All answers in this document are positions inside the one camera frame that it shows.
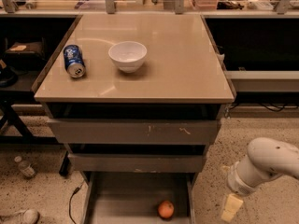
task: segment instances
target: drawer front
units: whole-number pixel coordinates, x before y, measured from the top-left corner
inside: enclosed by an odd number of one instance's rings
[[[58,142],[64,144],[169,144],[209,145],[217,120],[49,119]]]
[[[205,157],[157,155],[69,154],[75,170],[134,173],[198,173]]]

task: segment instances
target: shoe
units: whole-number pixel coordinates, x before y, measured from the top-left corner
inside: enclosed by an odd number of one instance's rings
[[[35,209],[27,209],[0,216],[0,224],[36,224],[38,219],[39,213]]]

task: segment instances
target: drawer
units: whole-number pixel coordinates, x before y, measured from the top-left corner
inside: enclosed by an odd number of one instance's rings
[[[226,71],[237,92],[299,92],[299,71]]]
[[[198,173],[205,164],[202,155],[103,155],[69,154],[78,171],[135,173]]]
[[[49,119],[60,143],[198,145],[214,142],[218,120]]]
[[[173,224],[194,224],[190,180],[185,174],[92,173],[84,224],[164,224],[157,207],[171,201]]]

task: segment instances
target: orange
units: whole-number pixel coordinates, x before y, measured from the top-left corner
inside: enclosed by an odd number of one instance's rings
[[[164,219],[169,219],[171,216],[173,216],[174,211],[174,205],[168,200],[161,202],[158,206],[158,214]]]

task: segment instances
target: scratch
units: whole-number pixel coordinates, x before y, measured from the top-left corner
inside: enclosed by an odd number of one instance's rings
[[[150,125],[149,125],[148,136],[150,136],[150,132],[151,132],[151,127],[150,127]]]
[[[190,132],[188,132],[185,128],[179,128],[179,130],[180,131],[183,131],[183,132],[185,132],[186,134],[188,134],[188,135],[190,135],[191,133]]]

